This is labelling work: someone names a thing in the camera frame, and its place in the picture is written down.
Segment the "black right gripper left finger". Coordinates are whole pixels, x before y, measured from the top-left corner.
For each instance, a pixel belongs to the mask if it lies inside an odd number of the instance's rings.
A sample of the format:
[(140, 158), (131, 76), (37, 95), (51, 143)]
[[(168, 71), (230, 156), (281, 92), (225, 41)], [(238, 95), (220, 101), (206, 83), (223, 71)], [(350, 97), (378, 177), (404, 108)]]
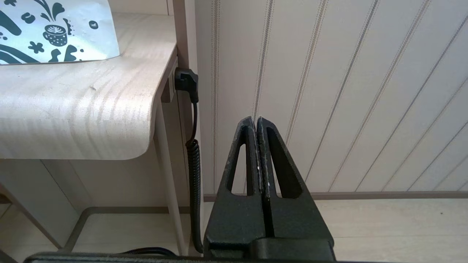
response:
[[(247, 195), (232, 193), (241, 146), (245, 146)], [(204, 234), (204, 258), (250, 258), (251, 243), (266, 236), (262, 208), (261, 172), (253, 119), (242, 119), (236, 128)]]

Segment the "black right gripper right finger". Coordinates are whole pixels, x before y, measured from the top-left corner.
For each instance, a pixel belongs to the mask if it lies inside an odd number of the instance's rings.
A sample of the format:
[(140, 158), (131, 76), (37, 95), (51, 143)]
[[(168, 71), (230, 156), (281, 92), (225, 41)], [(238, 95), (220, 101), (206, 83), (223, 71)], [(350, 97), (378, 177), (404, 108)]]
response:
[(257, 120), (266, 236), (256, 258), (334, 261), (334, 240), (276, 125)]

